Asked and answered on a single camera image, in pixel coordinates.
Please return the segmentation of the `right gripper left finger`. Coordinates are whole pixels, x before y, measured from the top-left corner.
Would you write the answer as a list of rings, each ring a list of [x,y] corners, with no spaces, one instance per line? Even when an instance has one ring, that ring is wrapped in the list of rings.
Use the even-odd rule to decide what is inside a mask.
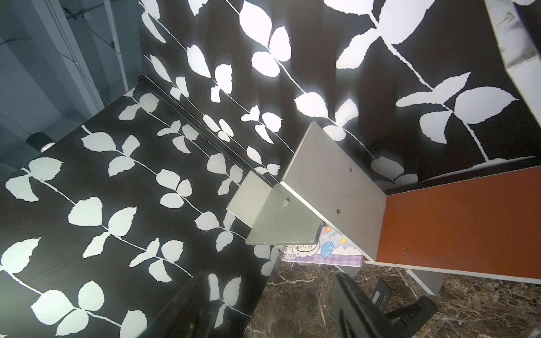
[[[209,287],[205,275],[188,281],[139,337],[210,337]]]

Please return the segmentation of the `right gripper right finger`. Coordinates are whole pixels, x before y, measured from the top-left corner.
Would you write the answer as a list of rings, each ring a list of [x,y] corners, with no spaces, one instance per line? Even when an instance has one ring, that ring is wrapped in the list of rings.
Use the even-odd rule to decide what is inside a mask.
[[[347,274],[335,273],[332,305],[338,337],[401,337],[399,328],[384,313],[391,295],[382,279],[369,296]]]

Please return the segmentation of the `silver laptop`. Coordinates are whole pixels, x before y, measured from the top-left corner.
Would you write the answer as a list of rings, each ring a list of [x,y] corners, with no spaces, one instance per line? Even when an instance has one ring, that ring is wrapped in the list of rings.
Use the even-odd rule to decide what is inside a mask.
[[[227,210],[250,228],[249,245],[305,245],[319,238],[323,220],[280,183],[247,174]]]

